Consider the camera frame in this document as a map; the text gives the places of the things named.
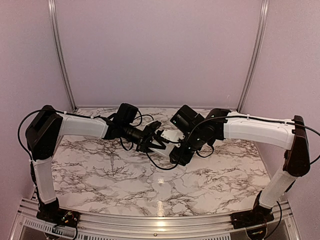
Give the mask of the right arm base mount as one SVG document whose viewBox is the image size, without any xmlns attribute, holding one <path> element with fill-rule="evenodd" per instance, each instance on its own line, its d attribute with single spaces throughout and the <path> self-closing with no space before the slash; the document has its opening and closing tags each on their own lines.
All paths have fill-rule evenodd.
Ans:
<svg viewBox="0 0 320 240">
<path fill-rule="evenodd" d="M 233 225 L 234 229 L 263 225 L 275 219 L 272 213 L 267 213 L 264 215 L 260 213 L 253 213 L 251 210 L 235 212 L 232 213 L 230 217 L 231 224 Z"/>
</svg>

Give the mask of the aluminium frame post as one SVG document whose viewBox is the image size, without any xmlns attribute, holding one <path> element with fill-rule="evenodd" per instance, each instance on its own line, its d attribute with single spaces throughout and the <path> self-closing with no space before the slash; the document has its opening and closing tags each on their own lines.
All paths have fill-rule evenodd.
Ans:
<svg viewBox="0 0 320 240">
<path fill-rule="evenodd" d="M 245 107 L 245 103 L 246 103 L 246 100 L 247 100 L 249 92 L 250 92 L 250 87 L 251 87 L 253 79 L 254 79 L 256 66 L 258 63 L 258 59 L 260 56 L 260 52 L 262 49 L 264 36 L 265 36 L 265 32 L 266 32 L 269 4 L 270 4 L 269 0 L 262 0 L 261 1 L 260 14 L 259 14 L 259 20 L 258 20 L 258 28 L 257 28 L 257 32 L 256 32 L 255 41 L 254 41 L 253 52 L 251 55 L 249 67 L 248 67 L 247 74 L 246 74 L 245 81 L 244 81 L 244 85 L 243 85 L 241 95 L 240 95 L 240 98 L 238 101 L 238 105 L 236 108 L 236 110 L 238 112 L 242 112 Z"/>
<path fill-rule="evenodd" d="M 65 87 L 66 96 L 67 96 L 70 108 L 74 112 L 77 109 L 77 106 L 76 106 L 75 98 L 72 92 L 68 71 L 67 71 L 67 66 L 64 59 L 55 0 L 48 0 L 48 10 L 49 10 L 49 17 L 50 17 L 51 28 L 53 33 L 53 41 L 54 41 L 54 46 L 57 54 L 59 68 L 61 71 L 62 81 Z"/>
</svg>

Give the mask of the front aluminium rail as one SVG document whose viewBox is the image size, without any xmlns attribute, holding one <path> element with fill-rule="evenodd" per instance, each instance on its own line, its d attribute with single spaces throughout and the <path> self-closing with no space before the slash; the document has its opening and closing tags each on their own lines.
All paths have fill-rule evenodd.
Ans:
<svg viewBox="0 0 320 240">
<path fill-rule="evenodd" d="M 287 201 L 272 210 L 273 220 L 234 227 L 235 213 L 196 216 L 126 216 L 77 211 L 73 221 L 55 225 L 37 218 L 36 198 L 22 199 L 13 222 L 11 240 L 299 240 L 300 234 Z"/>
</svg>

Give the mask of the right aluminium frame post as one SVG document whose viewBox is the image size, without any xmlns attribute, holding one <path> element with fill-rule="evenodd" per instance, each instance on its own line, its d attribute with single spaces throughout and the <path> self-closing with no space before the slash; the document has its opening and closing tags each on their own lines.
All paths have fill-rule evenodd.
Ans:
<svg viewBox="0 0 320 240">
<path fill-rule="evenodd" d="M 248 67 L 247 74 L 246 74 L 245 81 L 244 81 L 244 85 L 243 85 L 241 95 L 240 95 L 240 98 L 238 101 L 238 105 L 236 108 L 236 110 L 238 112 L 242 112 L 245 107 L 245 103 L 246 103 L 246 100 L 247 100 L 249 92 L 250 92 L 250 87 L 251 87 L 253 79 L 254 79 L 256 66 L 258 63 L 258 59 L 260 56 L 260 52 L 262 49 L 264 36 L 265 36 L 265 32 L 266 32 L 269 4 L 270 4 L 269 0 L 262 0 L 261 1 L 260 14 L 259 14 L 259 20 L 258 20 L 258 28 L 257 28 L 257 32 L 256 32 L 255 41 L 254 41 L 253 52 L 251 55 L 249 67 Z"/>
</svg>

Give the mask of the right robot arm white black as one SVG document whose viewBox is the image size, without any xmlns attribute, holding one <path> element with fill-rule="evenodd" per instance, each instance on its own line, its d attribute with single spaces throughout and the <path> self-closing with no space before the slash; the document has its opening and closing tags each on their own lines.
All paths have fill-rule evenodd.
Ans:
<svg viewBox="0 0 320 240">
<path fill-rule="evenodd" d="M 309 141 L 304 119 L 295 115 L 291 119 L 277 119 L 241 114 L 235 110 L 214 108 L 202 116 L 183 105 L 170 119 L 185 138 L 175 147 L 169 158 L 173 164 L 187 165 L 195 152 L 203 145 L 216 140 L 243 140 L 254 143 L 261 154 L 261 147 L 282 151 L 282 163 L 278 164 L 268 185 L 257 195 L 247 219 L 258 224 L 268 214 L 296 179 L 306 175 L 311 168 Z"/>
</svg>

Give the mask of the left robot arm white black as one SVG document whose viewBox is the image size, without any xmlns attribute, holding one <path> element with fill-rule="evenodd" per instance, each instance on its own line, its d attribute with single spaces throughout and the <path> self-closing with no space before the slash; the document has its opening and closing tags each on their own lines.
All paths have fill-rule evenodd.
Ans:
<svg viewBox="0 0 320 240">
<path fill-rule="evenodd" d="M 128 103 L 122 103 L 116 113 L 107 117 L 64 113 L 51 105 L 45 105 L 37 112 L 25 131 L 27 149 L 31 154 L 32 179 L 39 201 L 37 218 L 59 223 L 65 214 L 56 197 L 52 176 L 52 161 L 60 137 L 125 139 L 136 145 L 136 151 L 143 153 L 166 149 L 161 137 L 156 134 L 161 123 L 153 121 L 140 130 L 133 125 L 138 113 L 139 109 Z"/>
</svg>

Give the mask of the white remote control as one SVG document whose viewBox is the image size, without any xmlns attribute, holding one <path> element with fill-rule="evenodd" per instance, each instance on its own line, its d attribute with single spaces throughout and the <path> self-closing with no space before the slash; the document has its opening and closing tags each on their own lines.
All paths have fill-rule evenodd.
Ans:
<svg viewBox="0 0 320 240">
<path fill-rule="evenodd" d="M 166 145 L 166 149 L 152 149 L 154 153 L 161 155 L 162 157 L 169 158 L 170 153 L 172 150 L 177 147 L 179 148 L 183 141 L 185 140 L 185 135 L 178 131 L 178 130 L 158 130 L 156 135 L 151 136 L 156 137 L 158 140 L 162 140 L 163 143 Z"/>
</svg>

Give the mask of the left aluminium frame post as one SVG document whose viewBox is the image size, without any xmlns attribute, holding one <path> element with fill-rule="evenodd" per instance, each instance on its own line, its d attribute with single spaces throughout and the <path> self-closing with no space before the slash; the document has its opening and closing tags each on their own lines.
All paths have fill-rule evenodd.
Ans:
<svg viewBox="0 0 320 240">
<path fill-rule="evenodd" d="M 62 81 L 65 87 L 66 96 L 67 96 L 70 108 L 74 112 L 77 109 L 77 106 L 76 106 L 75 98 L 72 92 L 68 71 L 67 71 L 67 66 L 64 59 L 55 0 L 48 0 L 48 10 L 49 10 L 49 17 L 50 17 L 51 28 L 53 33 L 53 41 L 54 41 L 54 46 L 57 54 L 59 68 L 61 71 Z"/>
</svg>

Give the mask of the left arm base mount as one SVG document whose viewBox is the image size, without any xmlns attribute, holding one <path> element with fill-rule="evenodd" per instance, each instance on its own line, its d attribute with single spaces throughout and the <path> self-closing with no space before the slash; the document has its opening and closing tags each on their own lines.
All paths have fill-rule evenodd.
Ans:
<svg viewBox="0 0 320 240">
<path fill-rule="evenodd" d="M 57 226 L 75 228 L 78 226 L 80 213 L 74 210 L 59 208 L 57 211 L 38 211 L 36 218 Z"/>
</svg>

